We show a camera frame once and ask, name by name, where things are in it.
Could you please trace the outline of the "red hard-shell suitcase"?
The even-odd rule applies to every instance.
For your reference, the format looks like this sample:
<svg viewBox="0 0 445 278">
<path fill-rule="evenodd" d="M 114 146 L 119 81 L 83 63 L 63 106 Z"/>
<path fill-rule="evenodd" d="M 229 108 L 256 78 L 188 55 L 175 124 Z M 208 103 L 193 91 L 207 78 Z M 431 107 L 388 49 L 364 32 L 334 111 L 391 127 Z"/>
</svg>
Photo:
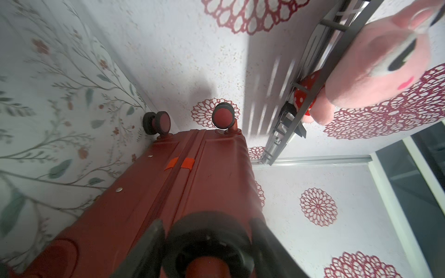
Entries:
<svg viewBox="0 0 445 278">
<path fill-rule="evenodd" d="M 231 104 L 213 130 L 170 133 L 168 113 L 146 113 L 158 138 L 23 272 L 25 278 L 110 278 L 155 220 L 160 278 L 253 278 L 250 220 L 262 218 L 246 140 Z"/>
</svg>

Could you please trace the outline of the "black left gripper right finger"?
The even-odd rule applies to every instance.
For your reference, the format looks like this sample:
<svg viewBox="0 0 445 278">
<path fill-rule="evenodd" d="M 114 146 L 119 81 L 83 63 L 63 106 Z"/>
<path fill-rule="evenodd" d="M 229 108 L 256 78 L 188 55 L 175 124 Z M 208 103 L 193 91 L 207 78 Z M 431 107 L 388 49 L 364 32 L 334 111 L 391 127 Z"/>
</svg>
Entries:
<svg viewBox="0 0 445 278">
<path fill-rule="evenodd" d="M 250 220 L 250 228 L 258 278 L 308 278 L 265 222 L 254 218 Z"/>
</svg>

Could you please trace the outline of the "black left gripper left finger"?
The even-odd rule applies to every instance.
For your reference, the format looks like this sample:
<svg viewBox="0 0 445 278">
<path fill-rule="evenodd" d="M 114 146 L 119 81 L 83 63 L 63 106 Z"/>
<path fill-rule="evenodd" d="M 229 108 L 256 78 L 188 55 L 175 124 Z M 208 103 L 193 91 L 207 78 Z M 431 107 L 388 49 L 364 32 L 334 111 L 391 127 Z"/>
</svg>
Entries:
<svg viewBox="0 0 445 278">
<path fill-rule="evenodd" d="M 159 278 L 165 253 L 162 220 L 155 220 L 111 278 Z"/>
</svg>

